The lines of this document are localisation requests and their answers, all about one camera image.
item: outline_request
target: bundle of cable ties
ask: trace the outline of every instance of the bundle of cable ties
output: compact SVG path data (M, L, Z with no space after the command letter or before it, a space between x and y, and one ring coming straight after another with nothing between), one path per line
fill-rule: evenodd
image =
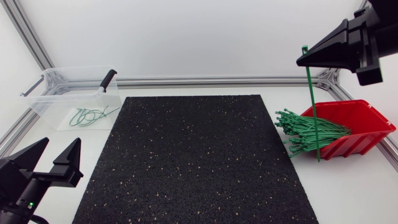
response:
M309 152L317 149L313 117L300 116L288 109L276 111L275 113L280 115L280 117L277 118L279 123L275 123L275 125L283 128L285 134L297 136L295 138L289 138L288 141L284 141L284 144L292 143L292 146L289 147L292 154L289 155L289 157L294 157L302 152ZM317 118L317 123L319 148L329 145L340 137L351 134L350 129L335 124L327 119Z

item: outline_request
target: white wall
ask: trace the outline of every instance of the white wall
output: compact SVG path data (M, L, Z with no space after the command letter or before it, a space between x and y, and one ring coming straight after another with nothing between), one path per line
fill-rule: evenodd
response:
M40 78L41 69L0 5L0 137L28 108L19 94Z
M20 0L56 67L119 77L305 75L316 44L361 0Z

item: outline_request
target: speckled mat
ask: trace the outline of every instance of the speckled mat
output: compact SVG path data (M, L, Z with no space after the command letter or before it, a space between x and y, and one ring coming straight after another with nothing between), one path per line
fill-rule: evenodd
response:
M126 98L74 223L152 222L318 223L259 95Z

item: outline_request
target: black handle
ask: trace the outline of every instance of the black handle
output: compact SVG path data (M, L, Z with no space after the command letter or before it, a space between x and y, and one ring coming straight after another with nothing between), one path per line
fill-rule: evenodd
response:
M106 88L108 87L109 83L111 82L113 76L117 74L117 71L111 69L108 74L106 74L104 80L101 82L101 87L104 87L104 92L106 93Z

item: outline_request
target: red storage bin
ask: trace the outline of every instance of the red storage bin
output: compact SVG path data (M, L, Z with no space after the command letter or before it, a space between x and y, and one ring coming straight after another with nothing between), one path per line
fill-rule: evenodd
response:
M354 153L364 155L389 133L396 130L382 114L364 100L316 103L317 117L351 129L350 136L343 136L320 149L321 158L348 157ZM312 107L302 116L313 116Z

